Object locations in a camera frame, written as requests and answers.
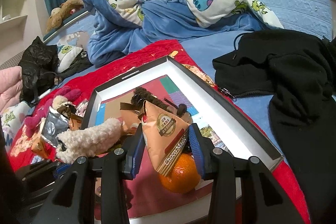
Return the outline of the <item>monster print pillow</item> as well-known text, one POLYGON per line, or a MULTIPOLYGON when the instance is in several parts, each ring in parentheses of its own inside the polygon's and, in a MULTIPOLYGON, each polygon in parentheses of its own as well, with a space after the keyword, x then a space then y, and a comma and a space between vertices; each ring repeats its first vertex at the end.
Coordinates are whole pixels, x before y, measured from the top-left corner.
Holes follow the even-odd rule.
POLYGON ((70 67, 72 62, 81 53, 83 49, 77 46, 60 45, 58 46, 58 59, 59 64, 56 72, 62 73, 70 67))

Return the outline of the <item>white fluffy hair claw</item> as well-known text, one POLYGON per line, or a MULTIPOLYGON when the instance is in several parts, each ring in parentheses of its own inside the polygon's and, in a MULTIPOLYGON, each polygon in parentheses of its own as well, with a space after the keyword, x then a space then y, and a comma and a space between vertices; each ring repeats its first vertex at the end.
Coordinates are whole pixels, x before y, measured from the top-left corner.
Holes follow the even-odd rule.
POLYGON ((115 145, 122 135, 122 123, 116 118, 83 130, 62 132, 57 136, 56 159, 72 164, 80 156, 100 155, 115 145))

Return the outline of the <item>orange mandarin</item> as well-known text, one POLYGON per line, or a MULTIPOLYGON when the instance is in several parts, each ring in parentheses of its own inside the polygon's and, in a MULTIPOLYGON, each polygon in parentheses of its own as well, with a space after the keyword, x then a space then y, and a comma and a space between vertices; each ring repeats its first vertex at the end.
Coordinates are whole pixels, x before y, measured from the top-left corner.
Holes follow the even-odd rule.
POLYGON ((187 153, 180 155, 167 176, 159 174, 158 177, 166 190, 178 194, 186 194, 192 191, 201 180, 194 158, 187 153))

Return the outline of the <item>magenta plush toy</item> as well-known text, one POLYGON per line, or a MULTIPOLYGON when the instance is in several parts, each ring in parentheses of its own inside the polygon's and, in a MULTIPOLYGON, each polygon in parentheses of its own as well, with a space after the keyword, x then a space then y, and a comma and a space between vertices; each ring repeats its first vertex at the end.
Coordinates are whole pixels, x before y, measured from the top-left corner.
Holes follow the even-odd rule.
POLYGON ((60 88, 46 103, 39 108, 35 115, 32 117, 25 118, 25 133, 28 138, 31 138, 36 131, 37 126, 40 124, 42 118, 46 118, 50 108, 56 110, 64 102, 74 102, 81 96, 82 92, 80 89, 71 89, 68 86, 60 88))

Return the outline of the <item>black shallow box lid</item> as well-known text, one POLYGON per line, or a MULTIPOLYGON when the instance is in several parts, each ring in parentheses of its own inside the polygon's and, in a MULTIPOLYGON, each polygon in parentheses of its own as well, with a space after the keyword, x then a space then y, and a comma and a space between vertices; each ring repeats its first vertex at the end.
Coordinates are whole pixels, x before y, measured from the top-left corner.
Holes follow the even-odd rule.
MULTIPOLYGON (((269 170, 284 159, 282 153, 235 106, 193 74, 183 63, 165 56, 98 86, 93 90, 82 123, 83 128, 121 118, 120 103, 130 102, 142 86, 168 105, 185 104, 193 121, 216 147, 235 157, 257 156, 269 170)), ((131 195, 131 223, 190 223, 209 211, 212 183, 201 181, 187 194, 167 191, 160 183, 147 152, 139 173, 127 181, 131 195)))

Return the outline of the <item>brown teddy bear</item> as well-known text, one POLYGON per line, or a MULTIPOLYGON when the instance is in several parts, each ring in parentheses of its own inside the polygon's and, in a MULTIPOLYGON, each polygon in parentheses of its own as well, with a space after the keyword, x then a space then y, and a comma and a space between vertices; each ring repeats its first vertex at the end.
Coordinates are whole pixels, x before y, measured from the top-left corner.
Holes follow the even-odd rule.
POLYGON ((59 28, 63 21, 84 7, 83 0, 67 0, 52 10, 46 24, 46 33, 59 28))

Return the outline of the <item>black plastic bag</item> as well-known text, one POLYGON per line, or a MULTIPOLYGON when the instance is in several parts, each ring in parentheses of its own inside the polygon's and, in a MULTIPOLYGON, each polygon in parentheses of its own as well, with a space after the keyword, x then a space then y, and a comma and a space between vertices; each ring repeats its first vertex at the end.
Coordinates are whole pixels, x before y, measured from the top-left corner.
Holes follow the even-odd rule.
POLYGON ((23 84, 19 100, 27 103, 37 101, 41 94, 53 87, 58 62, 57 46, 47 46, 36 37, 19 62, 23 84))

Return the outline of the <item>monster print blue blanket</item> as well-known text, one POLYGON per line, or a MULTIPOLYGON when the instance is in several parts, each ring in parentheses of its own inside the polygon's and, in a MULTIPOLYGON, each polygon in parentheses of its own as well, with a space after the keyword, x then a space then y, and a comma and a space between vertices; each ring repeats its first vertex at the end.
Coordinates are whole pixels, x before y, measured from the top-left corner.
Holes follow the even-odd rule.
POLYGON ((282 27, 260 0, 83 0, 94 14, 87 51, 100 67, 159 40, 282 27))

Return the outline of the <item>dark foil packet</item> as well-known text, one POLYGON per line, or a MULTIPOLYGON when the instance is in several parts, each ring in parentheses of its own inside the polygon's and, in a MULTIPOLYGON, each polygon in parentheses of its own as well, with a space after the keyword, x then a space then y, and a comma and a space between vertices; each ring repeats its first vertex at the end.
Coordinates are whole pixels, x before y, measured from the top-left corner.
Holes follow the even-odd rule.
POLYGON ((56 148, 58 146, 58 135, 62 132, 67 131, 69 128, 68 119, 49 107, 45 123, 41 132, 42 138, 56 148))

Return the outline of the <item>black garment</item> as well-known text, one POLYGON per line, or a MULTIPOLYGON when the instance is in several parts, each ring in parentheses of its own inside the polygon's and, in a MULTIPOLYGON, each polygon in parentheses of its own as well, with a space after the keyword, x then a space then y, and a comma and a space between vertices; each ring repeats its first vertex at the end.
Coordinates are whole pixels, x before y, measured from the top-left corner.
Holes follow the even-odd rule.
POLYGON ((271 94, 270 126, 313 223, 335 223, 335 41, 292 30, 245 33, 213 60, 233 97, 271 94))

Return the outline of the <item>brown fluffy hair claw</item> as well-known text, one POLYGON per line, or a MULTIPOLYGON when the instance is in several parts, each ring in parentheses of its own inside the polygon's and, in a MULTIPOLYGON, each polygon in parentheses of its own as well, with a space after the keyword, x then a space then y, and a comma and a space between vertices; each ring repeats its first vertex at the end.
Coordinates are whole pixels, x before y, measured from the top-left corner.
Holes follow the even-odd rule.
POLYGON ((144 101, 148 101, 170 113, 175 113, 175 109, 172 106, 169 106, 163 103, 161 100, 159 100, 151 92, 147 91, 145 88, 136 87, 133 92, 131 101, 130 101, 131 104, 136 106, 138 109, 141 109, 143 107, 144 101))

